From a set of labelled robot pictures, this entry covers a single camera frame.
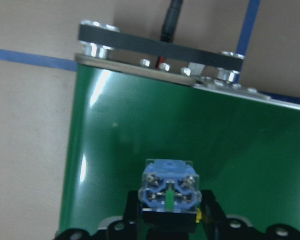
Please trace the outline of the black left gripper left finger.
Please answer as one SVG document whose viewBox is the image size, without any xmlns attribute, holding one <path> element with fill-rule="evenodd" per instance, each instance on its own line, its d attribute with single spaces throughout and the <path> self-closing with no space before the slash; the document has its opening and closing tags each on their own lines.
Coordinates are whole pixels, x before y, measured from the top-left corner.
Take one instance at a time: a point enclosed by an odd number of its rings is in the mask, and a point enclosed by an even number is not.
<svg viewBox="0 0 300 240">
<path fill-rule="evenodd" d="M 142 204 L 139 201 L 137 190 L 128 192 L 122 220 L 124 231 L 128 235 L 143 234 Z"/>
</svg>

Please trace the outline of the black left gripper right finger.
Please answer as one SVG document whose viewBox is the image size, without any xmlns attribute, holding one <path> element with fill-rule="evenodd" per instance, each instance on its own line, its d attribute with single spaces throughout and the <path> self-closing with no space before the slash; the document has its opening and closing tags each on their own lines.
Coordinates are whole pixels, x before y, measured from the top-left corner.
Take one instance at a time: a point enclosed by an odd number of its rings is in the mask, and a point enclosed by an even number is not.
<svg viewBox="0 0 300 240">
<path fill-rule="evenodd" d="M 201 190 L 202 226 L 208 240 L 225 239 L 226 215 L 211 190 Z"/>
</svg>

